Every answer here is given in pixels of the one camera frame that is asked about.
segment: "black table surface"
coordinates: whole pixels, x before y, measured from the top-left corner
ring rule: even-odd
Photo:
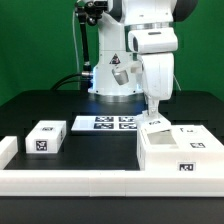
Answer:
[[[72,132],[77,115],[133,116],[143,100],[107,103],[80,91],[27,91],[0,107],[0,136],[17,136],[6,169],[138,170],[136,132]],[[207,92],[174,92],[159,111],[172,124],[204,125],[224,144],[224,103]],[[25,137],[40,120],[66,120],[57,155],[26,155]],[[0,223],[223,223],[223,198],[0,197]]]

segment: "white block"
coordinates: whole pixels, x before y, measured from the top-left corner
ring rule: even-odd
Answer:
[[[0,169],[3,170],[18,152],[17,137],[5,137],[0,142]]]
[[[138,129],[137,157],[150,172],[219,172],[224,146],[203,126],[172,126],[171,131]]]
[[[90,172],[90,196],[125,196],[124,176],[125,171]]]
[[[27,153],[57,153],[66,136],[66,121],[40,121],[26,137]]]

